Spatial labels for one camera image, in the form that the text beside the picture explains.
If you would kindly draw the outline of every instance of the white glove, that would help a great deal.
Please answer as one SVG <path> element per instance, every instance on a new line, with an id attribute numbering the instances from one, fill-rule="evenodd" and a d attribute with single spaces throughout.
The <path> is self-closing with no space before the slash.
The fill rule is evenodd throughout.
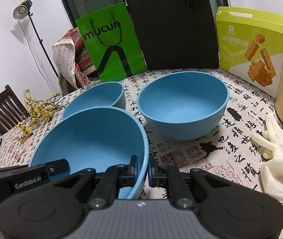
<path id="1" fill-rule="evenodd" d="M 251 138 L 266 148 L 263 157 L 271 159 L 260 168 L 264 191 L 283 202 L 283 130 L 279 127 L 272 113 L 265 115 L 265 124 L 267 130 L 262 132 L 264 137 L 251 133 Z"/>

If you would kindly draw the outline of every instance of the yellow-green box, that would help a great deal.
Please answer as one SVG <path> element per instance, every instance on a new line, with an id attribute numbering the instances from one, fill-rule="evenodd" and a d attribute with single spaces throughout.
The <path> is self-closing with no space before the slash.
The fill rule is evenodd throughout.
<path id="1" fill-rule="evenodd" d="M 220 67 L 276 98 L 283 65 L 283 16 L 219 7 L 216 23 Z"/>

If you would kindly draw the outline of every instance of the blue bowl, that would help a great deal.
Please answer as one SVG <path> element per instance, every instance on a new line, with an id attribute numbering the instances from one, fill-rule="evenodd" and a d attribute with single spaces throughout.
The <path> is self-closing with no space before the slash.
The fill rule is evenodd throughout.
<path id="1" fill-rule="evenodd" d="M 119 82 L 105 82 L 89 88 L 77 96 L 65 109 L 63 119 L 68 116 L 97 106 L 126 108 L 124 87 Z"/>
<path id="2" fill-rule="evenodd" d="M 175 140 L 211 132 L 229 100 L 225 83 L 203 72 L 178 72 L 156 79 L 137 97 L 137 107 L 154 131 Z"/>
<path id="3" fill-rule="evenodd" d="M 129 164 L 131 156 L 136 155 L 135 186 L 122 188 L 119 193 L 120 199 L 135 199 L 144 186 L 148 153 L 145 130 L 132 114 L 115 107 L 94 107 L 69 116 L 47 133 L 29 166 L 66 159 L 69 172 L 51 177 L 53 181 L 88 167 L 104 172 L 113 165 Z"/>

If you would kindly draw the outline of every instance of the wooden chair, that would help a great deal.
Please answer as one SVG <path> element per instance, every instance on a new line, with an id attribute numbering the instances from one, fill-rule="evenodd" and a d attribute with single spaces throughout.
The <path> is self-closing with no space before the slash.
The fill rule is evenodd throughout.
<path id="1" fill-rule="evenodd" d="M 6 85 L 5 90 L 0 93 L 0 134 L 5 134 L 22 121 L 21 115 L 28 117 L 29 113 L 10 86 Z"/>

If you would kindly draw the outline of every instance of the calligraphy tablecloth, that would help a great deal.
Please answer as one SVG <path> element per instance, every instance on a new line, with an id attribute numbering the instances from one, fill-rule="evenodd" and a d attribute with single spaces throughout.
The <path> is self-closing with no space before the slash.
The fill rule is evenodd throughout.
<path id="1" fill-rule="evenodd" d="M 175 165 L 183 172 L 194 167 L 201 168 L 261 192 L 259 172 L 266 159 L 261 154 L 263 149 L 250 140 L 250 134 L 264 130 L 265 114 L 274 113 L 275 99 L 253 85 L 222 69 L 196 69 L 220 77 L 229 87 L 230 100 L 218 126 L 211 133 L 193 141 L 168 140 L 147 126 L 136 105 L 138 93 L 152 80 L 172 72 L 191 70 L 148 71 L 121 81 L 125 88 L 126 110 L 143 124 L 148 136 L 150 155 L 155 157 L 158 164 Z M 82 88 L 61 98 L 61 103 L 67 105 L 86 89 L 87 87 Z M 15 141 L 19 130 L 13 129 L 4 134 L 0 147 L 0 168 L 29 163 L 40 140 L 61 121 L 62 113 L 63 111 L 57 112 L 49 123 L 35 129 L 24 144 Z M 141 197 L 159 199 L 165 198 L 166 193 L 161 188 L 150 188 L 146 181 Z"/>

